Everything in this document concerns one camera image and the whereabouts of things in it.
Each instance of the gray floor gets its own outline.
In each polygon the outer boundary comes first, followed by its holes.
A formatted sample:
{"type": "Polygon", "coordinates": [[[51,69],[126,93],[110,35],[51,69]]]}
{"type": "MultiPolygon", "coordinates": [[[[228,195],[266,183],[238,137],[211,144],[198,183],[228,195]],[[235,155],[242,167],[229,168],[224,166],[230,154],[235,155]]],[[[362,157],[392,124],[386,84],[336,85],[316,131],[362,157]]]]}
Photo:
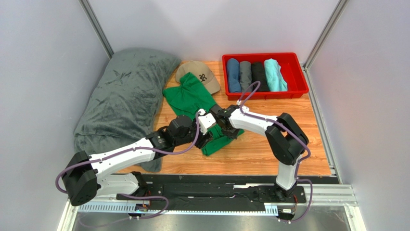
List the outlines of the gray floor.
{"type": "MultiPolygon", "coordinates": [[[[299,206],[297,215],[305,207],[299,206]]],[[[78,218],[86,225],[102,225],[121,218],[126,214],[82,213],[78,218]]],[[[276,218],[262,216],[214,216],[214,215],[161,215],[147,220],[125,220],[99,229],[89,229],[76,223],[75,231],[348,231],[350,230],[345,209],[342,206],[311,207],[306,217],[291,225],[278,222],[276,218]]]]}

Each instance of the gray blanket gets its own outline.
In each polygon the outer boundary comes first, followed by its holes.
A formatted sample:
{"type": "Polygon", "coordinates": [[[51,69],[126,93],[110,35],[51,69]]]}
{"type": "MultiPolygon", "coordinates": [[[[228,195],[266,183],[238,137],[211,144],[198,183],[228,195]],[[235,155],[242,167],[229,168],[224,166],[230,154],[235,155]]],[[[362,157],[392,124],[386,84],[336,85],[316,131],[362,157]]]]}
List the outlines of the gray blanket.
{"type": "MultiPolygon", "coordinates": [[[[74,131],[76,152],[111,151],[151,133],[164,85],[180,62],[174,55],[152,49],[116,52],[74,131]]],[[[141,166],[157,172],[161,159],[141,166]]]]}

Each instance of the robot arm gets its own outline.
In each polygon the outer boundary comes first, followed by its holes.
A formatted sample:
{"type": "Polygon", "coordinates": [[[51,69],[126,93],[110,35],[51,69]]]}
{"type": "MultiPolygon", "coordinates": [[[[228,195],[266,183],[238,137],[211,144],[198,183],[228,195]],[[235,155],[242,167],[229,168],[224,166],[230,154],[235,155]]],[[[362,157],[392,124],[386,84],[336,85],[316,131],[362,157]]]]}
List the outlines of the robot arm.
{"type": "Polygon", "coordinates": [[[305,144],[308,144],[306,135],[288,114],[260,115],[249,112],[249,108],[245,106],[243,110],[246,113],[242,113],[237,105],[223,109],[216,104],[207,114],[201,109],[197,117],[198,121],[192,121],[189,117],[180,115],[172,120],[169,126],[160,128],[128,146],[90,156],[85,152],[75,154],[67,168],[82,162],[90,163],[75,167],[62,175],[71,204],[73,206],[82,205],[95,196],[137,194],[143,182],[139,179],[141,176],[134,175],[134,173],[115,174],[117,171],[134,164],[161,158],[167,154],[180,154],[182,152],[172,153],[172,151],[176,146],[182,144],[192,142],[189,148],[193,145],[203,148],[212,140],[212,133],[208,129],[215,124],[222,128],[223,134],[233,139],[237,138],[240,129],[267,137],[275,157],[280,161],[276,178],[278,189],[281,195],[289,196],[296,187],[297,161],[301,158],[304,148],[289,134],[283,136],[283,130],[272,120],[282,123],[305,144]]]}

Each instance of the green cloth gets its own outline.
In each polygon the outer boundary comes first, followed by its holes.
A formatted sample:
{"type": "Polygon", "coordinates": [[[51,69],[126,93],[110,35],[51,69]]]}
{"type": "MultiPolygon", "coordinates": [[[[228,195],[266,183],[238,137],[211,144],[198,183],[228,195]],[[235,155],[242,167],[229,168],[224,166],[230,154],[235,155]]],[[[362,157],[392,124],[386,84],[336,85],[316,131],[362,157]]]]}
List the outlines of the green cloth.
{"type": "MultiPolygon", "coordinates": [[[[181,85],[179,87],[167,88],[162,91],[165,99],[177,116],[186,115],[194,119],[195,113],[199,109],[202,108],[209,111],[216,104],[212,95],[192,73],[187,73],[180,81],[181,85]]],[[[222,129],[219,125],[213,126],[209,131],[213,134],[213,140],[202,149],[202,153],[207,156],[215,153],[232,141],[232,139],[222,134],[222,129]]]]}

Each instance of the metal frame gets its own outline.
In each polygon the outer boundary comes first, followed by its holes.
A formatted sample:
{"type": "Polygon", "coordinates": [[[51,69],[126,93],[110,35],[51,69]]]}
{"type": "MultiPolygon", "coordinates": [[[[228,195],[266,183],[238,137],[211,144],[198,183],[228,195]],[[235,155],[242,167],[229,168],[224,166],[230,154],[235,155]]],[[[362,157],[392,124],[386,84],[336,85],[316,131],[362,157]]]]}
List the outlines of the metal frame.
{"type": "Polygon", "coordinates": [[[316,56],[318,55],[320,49],[322,48],[325,40],[329,36],[330,32],[332,31],[334,25],[336,24],[337,20],[339,19],[340,15],[342,14],[343,10],[347,6],[349,0],[339,0],[338,4],[336,5],[332,15],[330,16],[328,22],[326,23],[325,28],[323,29],[321,35],[319,36],[318,41],[316,42],[315,46],[313,47],[312,51],[310,52],[308,58],[306,59],[304,68],[308,69],[312,66],[313,61],[315,61],[316,56]]]}
{"type": "MultiPolygon", "coordinates": [[[[252,186],[271,184],[251,184],[252,186]]],[[[306,196],[310,196],[310,185],[300,184],[305,188],[306,196]]],[[[114,197],[99,197],[89,203],[74,207],[67,201],[63,216],[58,226],[58,231],[70,231],[74,227],[78,212],[102,213],[138,213],[132,209],[136,203],[143,201],[119,201],[114,197]]],[[[189,215],[237,215],[237,216],[275,216],[277,206],[288,205],[284,203],[265,203],[264,212],[217,212],[217,211],[165,211],[164,214],[189,214],[189,215]]],[[[365,230],[358,203],[351,185],[343,184],[314,184],[312,206],[343,206],[346,210],[351,230],[365,230]]]]}
{"type": "Polygon", "coordinates": [[[329,135],[328,135],[326,125],[323,120],[322,112],[319,107],[319,102],[316,97],[315,90],[312,87],[312,80],[310,78],[309,70],[304,68],[304,74],[305,74],[306,82],[308,83],[307,85],[309,86],[308,95],[310,98],[310,103],[312,104],[313,114],[315,115],[315,118],[316,118],[316,123],[318,125],[320,137],[322,139],[322,143],[325,149],[327,160],[329,162],[330,171],[332,175],[337,176],[337,179],[339,180],[340,183],[343,183],[343,180],[340,178],[340,175],[338,174],[338,171],[337,171],[338,167],[337,167],[337,162],[335,161],[333,147],[329,140],[329,135]]]}
{"type": "MultiPolygon", "coordinates": [[[[78,0],[81,6],[84,9],[91,25],[93,26],[98,38],[102,46],[104,47],[108,57],[111,59],[114,51],[104,34],[104,31],[98,22],[98,19],[89,3],[88,0],[78,0]]],[[[312,104],[313,112],[318,124],[318,129],[320,131],[320,135],[322,138],[323,146],[329,161],[329,168],[331,170],[331,176],[324,176],[324,178],[328,177],[337,177],[340,183],[342,183],[342,179],[340,178],[337,170],[337,162],[335,161],[334,152],[332,145],[329,141],[328,132],[326,130],[325,123],[323,121],[323,116],[319,107],[319,103],[313,88],[312,80],[309,75],[309,69],[311,68],[317,54],[319,53],[321,47],[323,46],[325,40],[327,39],[328,35],[330,34],[331,30],[334,28],[337,20],[339,19],[340,15],[342,14],[343,10],[345,9],[349,0],[339,0],[335,10],[333,11],[331,17],[329,18],[325,28],[323,29],[321,35],[318,38],[315,46],[313,47],[309,57],[307,58],[305,64],[303,65],[304,74],[309,86],[309,98],[312,104]]],[[[310,193],[310,186],[307,184],[300,184],[305,188],[305,193],[307,196],[310,193]]],[[[313,185],[313,201],[312,206],[344,206],[346,215],[348,218],[348,222],[352,231],[358,230],[366,230],[361,213],[359,210],[358,203],[356,201],[356,197],[354,195],[353,189],[351,185],[343,185],[343,184],[314,184],[313,185]]],[[[72,230],[75,221],[77,212],[85,212],[84,209],[89,212],[122,212],[128,213],[130,204],[135,204],[135,201],[127,202],[127,201],[117,201],[115,198],[107,197],[107,198],[98,198],[94,199],[90,202],[89,206],[84,207],[74,207],[72,206],[69,201],[67,201],[62,218],[60,220],[60,224],[58,226],[58,230],[72,230]]],[[[265,203],[265,208],[267,208],[266,212],[261,213],[254,213],[254,215],[271,215],[274,212],[277,205],[283,205],[281,203],[265,203]]],[[[220,212],[213,212],[213,211],[166,211],[165,213],[168,214],[209,214],[209,215],[220,215],[220,212]]],[[[249,215],[248,213],[223,213],[224,215],[249,215]]]]}
{"type": "Polygon", "coordinates": [[[78,0],[83,7],[84,12],[86,13],[92,27],[95,30],[95,33],[97,34],[98,38],[100,39],[102,47],[104,47],[105,52],[108,55],[108,58],[111,59],[111,57],[114,54],[113,48],[110,45],[110,42],[108,42],[107,37],[104,34],[103,29],[101,28],[100,23],[98,22],[97,16],[95,16],[94,11],[92,10],[92,7],[90,5],[90,2],[88,0],[78,0]]]}

